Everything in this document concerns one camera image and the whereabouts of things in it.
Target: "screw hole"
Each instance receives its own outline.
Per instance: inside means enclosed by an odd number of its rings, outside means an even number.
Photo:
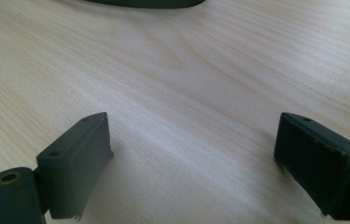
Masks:
[[[56,156],[59,156],[59,152],[57,152],[57,151],[51,151],[49,155],[50,155],[51,157],[56,157]]]
[[[7,175],[0,177],[0,185],[10,184],[12,182],[15,182],[20,177],[21,177],[21,173],[19,173],[19,172],[9,173]]]

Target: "black plastic part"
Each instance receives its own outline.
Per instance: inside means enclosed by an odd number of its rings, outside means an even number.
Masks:
[[[193,7],[204,0],[87,0],[89,2],[120,6],[143,8],[182,8]]]
[[[80,120],[37,156],[35,170],[43,212],[81,218],[105,165],[113,157],[107,114]]]
[[[45,223],[31,169],[20,167],[0,173],[0,223]]]
[[[350,220],[349,140],[311,119],[283,113],[274,157],[324,215]]]

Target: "wooden table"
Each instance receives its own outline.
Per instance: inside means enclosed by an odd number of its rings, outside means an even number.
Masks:
[[[350,1],[0,0],[0,172],[102,111],[115,158],[79,223],[341,223],[273,148],[283,111],[350,139]]]

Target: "table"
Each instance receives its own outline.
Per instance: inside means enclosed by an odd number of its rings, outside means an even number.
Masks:
[[[342,223],[273,148],[284,111],[350,139],[350,1],[0,0],[0,172],[103,111],[115,157],[79,223]]]

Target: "wood grain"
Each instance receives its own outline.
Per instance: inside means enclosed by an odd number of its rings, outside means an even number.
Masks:
[[[273,147],[283,111],[350,139],[350,1],[0,0],[0,171],[101,111],[115,158],[80,223],[341,223]]]

